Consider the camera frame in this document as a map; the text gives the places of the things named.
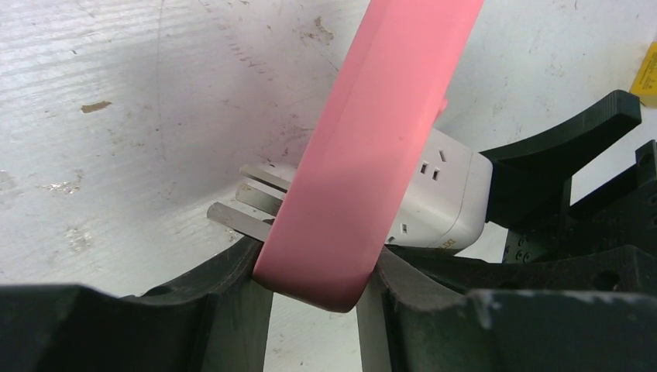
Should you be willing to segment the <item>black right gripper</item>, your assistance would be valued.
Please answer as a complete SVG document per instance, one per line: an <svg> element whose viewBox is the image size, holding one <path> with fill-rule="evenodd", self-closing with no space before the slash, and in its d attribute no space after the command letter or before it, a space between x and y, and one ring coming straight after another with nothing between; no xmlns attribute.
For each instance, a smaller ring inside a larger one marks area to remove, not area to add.
<svg viewBox="0 0 657 372"><path fill-rule="evenodd" d="M655 295L656 141L639 147L635 164L575 204L567 181L641 121L639 98L615 90L551 129L483 151L493 164L487 221L510 228L504 263L388 249L459 293L485 288Z"/></svg>

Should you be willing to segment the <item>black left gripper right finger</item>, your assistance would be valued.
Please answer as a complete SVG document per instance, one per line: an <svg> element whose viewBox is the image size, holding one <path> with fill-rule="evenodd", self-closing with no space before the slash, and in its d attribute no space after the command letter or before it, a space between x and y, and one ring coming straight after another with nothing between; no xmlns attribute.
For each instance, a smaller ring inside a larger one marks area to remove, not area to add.
<svg viewBox="0 0 657 372"><path fill-rule="evenodd" d="M656 294L459 293L385 249L356 314L365 371L656 369Z"/></svg>

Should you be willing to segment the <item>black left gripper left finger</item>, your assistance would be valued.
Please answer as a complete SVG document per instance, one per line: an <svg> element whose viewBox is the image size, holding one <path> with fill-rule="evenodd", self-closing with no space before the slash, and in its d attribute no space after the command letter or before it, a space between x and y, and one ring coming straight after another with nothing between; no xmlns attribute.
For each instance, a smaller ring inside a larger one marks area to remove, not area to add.
<svg viewBox="0 0 657 372"><path fill-rule="evenodd" d="M261 371L273 294L242 238L141 296L79 284L1 288L3 371Z"/></svg>

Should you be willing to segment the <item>white cube socket with tiger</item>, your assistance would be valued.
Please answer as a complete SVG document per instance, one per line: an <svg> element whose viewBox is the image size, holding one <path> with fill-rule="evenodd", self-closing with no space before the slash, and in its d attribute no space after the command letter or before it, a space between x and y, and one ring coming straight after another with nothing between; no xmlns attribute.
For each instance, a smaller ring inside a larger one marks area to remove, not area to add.
<svg viewBox="0 0 657 372"><path fill-rule="evenodd" d="M385 244L437 249L456 254L476 242L486 223L493 166L490 160L437 129L432 129ZM285 195L291 182L258 167L240 174ZM241 184L236 200L256 212L276 216L282 198ZM270 228L251 215L220 202L207 218L263 241Z"/></svg>

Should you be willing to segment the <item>yellow cube socket plug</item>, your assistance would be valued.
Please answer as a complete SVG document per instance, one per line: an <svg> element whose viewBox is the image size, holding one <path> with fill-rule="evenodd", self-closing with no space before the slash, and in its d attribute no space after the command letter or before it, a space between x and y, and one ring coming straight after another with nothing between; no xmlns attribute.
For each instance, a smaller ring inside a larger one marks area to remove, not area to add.
<svg viewBox="0 0 657 372"><path fill-rule="evenodd" d="M629 91L647 108L656 108L656 41L648 47Z"/></svg>

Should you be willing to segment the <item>pink triangular socket base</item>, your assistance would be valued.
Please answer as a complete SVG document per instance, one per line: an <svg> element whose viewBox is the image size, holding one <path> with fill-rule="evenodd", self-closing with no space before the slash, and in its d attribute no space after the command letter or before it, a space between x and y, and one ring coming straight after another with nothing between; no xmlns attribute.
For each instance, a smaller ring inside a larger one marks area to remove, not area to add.
<svg viewBox="0 0 657 372"><path fill-rule="evenodd" d="M253 279L330 312L359 301L480 13L479 1L371 1Z"/></svg>

